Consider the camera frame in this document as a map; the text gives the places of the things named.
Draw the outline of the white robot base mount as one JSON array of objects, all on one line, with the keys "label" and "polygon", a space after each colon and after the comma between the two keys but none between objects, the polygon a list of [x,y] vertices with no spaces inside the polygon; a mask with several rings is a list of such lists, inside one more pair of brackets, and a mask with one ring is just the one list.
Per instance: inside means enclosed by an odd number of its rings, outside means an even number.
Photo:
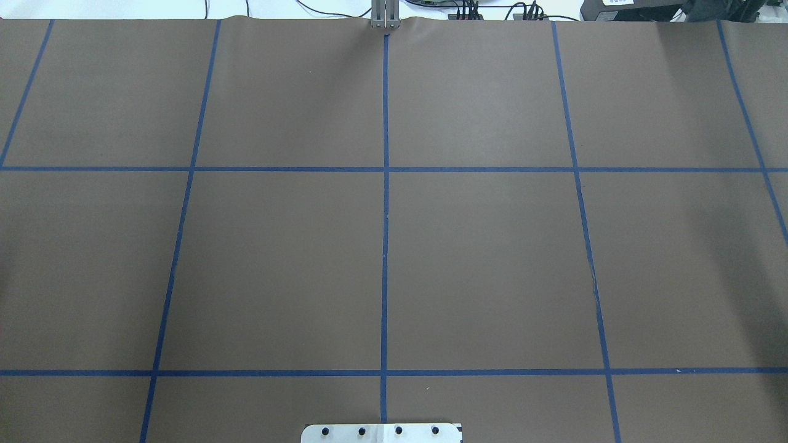
[{"label": "white robot base mount", "polygon": [[455,423],[315,424],[303,429],[301,442],[462,442]]}]

